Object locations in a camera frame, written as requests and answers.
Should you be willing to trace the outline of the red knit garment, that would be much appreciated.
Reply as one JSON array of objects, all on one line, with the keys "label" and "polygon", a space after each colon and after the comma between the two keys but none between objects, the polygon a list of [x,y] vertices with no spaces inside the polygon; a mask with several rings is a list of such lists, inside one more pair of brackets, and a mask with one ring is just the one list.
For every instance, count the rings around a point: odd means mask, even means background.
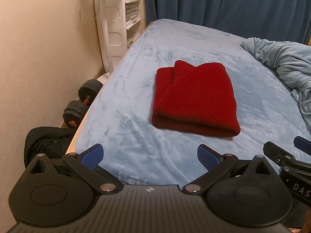
[{"label": "red knit garment", "polygon": [[159,68],[151,122],[156,128],[212,137],[240,133],[232,82],[221,63],[177,60]]}]

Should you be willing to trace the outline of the black bag on floor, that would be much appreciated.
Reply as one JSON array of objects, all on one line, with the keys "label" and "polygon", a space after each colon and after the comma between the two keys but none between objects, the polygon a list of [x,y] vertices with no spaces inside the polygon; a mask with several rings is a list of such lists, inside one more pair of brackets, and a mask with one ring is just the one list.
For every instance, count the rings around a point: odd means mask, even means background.
[{"label": "black bag on floor", "polygon": [[50,159],[62,158],[66,154],[75,133],[74,129],[58,127],[31,129],[25,138],[25,168],[37,154],[46,154]]}]

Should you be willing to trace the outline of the light blue fleece bed sheet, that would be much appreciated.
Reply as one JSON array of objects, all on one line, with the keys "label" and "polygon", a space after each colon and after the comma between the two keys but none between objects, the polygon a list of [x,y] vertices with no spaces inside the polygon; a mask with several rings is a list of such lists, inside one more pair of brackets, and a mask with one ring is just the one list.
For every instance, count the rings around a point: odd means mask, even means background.
[{"label": "light blue fleece bed sheet", "polygon": [[[310,162],[296,136],[310,139],[295,100],[276,75],[240,45],[241,36],[171,19],[152,23],[131,46],[90,107],[75,144],[104,147],[101,167],[131,185],[179,185],[206,172],[197,148],[252,159],[271,141]],[[155,75],[177,60],[222,63],[232,81],[241,132],[215,138],[158,129],[151,124]]]}]

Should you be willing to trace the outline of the black dumbbell near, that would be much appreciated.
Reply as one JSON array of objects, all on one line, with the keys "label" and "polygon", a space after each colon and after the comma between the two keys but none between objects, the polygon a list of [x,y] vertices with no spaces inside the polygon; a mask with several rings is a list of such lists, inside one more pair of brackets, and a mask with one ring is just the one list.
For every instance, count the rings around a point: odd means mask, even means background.
[{"label": "black dumbbell near", "polygon": [[87,104],[78,100],[70,101],[63,112],[63,119],[67,127],[77,129],[88,110]]}]

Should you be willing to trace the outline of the black dumbbell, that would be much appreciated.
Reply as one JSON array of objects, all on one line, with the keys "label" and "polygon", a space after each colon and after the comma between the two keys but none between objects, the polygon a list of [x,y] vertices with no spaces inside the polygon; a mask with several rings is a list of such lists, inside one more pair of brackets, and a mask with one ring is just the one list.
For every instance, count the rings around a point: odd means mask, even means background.
[{"label": "black dumbbell", "polygon": [[63,112],[63,119],[67,127],[77,129],[88,110],[87,104],[78,100],[70,101]]},{"label": "black dumbbell", "polygon": [[82,102],[86,99],[94,100],[102,87],[103,84],[97,79],[89,79],[79,88],[78,95],[80,100]]}]

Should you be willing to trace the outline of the black dumbbell far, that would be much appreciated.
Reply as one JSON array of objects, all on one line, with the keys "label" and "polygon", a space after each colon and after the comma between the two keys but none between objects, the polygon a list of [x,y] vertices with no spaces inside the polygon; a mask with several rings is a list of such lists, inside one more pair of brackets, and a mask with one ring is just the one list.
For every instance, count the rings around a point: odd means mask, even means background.
[{"label": "black dumbbell far", "polygon": [[79,88],[78,95],[80,100],[82,102],[86,99],[94,100],[102,87],[103,84],[97,79],[89,79]]}]

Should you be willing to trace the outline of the grey blue crumpled blanket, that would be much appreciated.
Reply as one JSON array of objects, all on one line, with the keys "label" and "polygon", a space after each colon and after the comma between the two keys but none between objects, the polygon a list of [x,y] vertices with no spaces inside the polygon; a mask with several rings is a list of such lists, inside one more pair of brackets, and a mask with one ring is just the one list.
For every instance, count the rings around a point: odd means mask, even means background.
[{"label": "grey blue crumpled blanket", "polygon": [[296,42],[277,42],[247,38],[241,47],[257,61],[276,72],[279,79],[292,90],[300,113],[310,126],[310,46]]}]

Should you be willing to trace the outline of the dark blue curtain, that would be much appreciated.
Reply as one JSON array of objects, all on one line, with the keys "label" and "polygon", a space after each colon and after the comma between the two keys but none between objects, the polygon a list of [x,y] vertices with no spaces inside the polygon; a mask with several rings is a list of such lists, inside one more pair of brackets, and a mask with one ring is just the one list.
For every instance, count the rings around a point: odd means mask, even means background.
[{"label": "dark blue curtain", "polygon": [[310,39],[310,0],[145,0],[145,10],[147,22],[173,19],[271,41]]}]

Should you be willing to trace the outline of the white bookshelf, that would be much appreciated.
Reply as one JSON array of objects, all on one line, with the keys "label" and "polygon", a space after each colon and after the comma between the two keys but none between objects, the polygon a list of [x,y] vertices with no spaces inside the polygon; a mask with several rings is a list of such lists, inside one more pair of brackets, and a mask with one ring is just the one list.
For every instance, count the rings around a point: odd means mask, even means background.
[{"label": "white bookshelf", "polygon": [[105,0],[112,67],[141,34],[142,0]]}]

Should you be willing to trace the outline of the white standing fan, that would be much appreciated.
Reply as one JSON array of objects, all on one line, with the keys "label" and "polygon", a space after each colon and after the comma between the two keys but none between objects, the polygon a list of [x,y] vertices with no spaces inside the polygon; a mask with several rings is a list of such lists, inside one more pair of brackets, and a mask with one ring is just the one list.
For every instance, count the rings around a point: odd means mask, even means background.
[{"label": "white standing fan", "polygon": [[94,0],[104,71],[111,75],[127,52],[125,0]]}]

